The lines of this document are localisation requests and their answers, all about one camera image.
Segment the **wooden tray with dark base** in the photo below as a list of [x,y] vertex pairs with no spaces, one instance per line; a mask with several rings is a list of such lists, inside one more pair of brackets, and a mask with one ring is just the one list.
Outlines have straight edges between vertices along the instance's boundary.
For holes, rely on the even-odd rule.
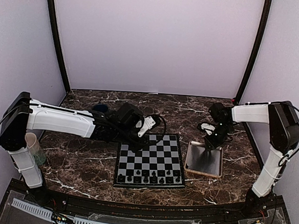
[[187,149],[184,170],[188,173],[205,175],[209,177],[222,177],[223,149],[217,147],[212,151],[211,157],[206,156],[205,146],[196,141],[190,141]]

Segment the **dark blue cup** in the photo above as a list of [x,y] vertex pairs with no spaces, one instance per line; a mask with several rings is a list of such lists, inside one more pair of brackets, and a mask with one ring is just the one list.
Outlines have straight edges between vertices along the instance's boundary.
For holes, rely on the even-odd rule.
[[109,109],[108,106],[106,104],[102,104],[102,103],[96,104],[92,107],[92,110],[99,111],[102,113],[106,113],[108,111],[108,109]]

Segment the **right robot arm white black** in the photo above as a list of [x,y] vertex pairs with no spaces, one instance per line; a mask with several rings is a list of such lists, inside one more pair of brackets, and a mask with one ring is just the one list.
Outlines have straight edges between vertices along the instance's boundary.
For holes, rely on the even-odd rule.
[[241,215],[251,218],[264,207],[265,202],[274,199],[273,188],[282,178],[287,162],[299,151],[299,109],[290,101],[235,106],[218,102],[209,108],[209,113],[216,125],[204,138],[204,157],[210,157],[225,142],[233,125],[255,123],[268,129],[268,156],[240,207]]

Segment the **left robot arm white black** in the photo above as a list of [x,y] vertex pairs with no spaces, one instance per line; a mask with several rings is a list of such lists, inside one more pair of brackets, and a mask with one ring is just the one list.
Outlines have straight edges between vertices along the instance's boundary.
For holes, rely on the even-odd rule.
[[0,147],[14,160],[27,187],[32,189],[32,197],[40,205],[47,205],[52,195],[44,187],[44,177],[27,146],[27,130],[63,132],[108,143],[123,142],[138,151],[152,145],[145,134],[165,123],[162,116],[145,116],[130,103],[118,110],[101,103],[89,111],[73,110],[40,102],[32,99],[29,92],[21,92],[0,120]]

